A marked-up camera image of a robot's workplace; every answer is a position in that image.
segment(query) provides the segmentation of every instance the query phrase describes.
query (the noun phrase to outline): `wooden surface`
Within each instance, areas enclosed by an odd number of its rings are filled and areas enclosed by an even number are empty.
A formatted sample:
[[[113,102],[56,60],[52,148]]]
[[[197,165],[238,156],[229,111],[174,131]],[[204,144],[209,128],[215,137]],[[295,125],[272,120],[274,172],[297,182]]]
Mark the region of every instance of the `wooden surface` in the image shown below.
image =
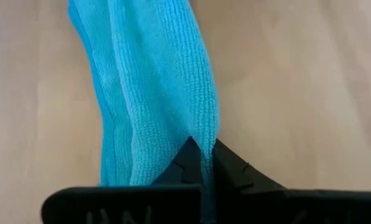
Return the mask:
[[[371,190],[371,0],[192,1],[220,139],[287,187]],[[98,182],[101,118],[65,0],[0,0],[0,223]]]

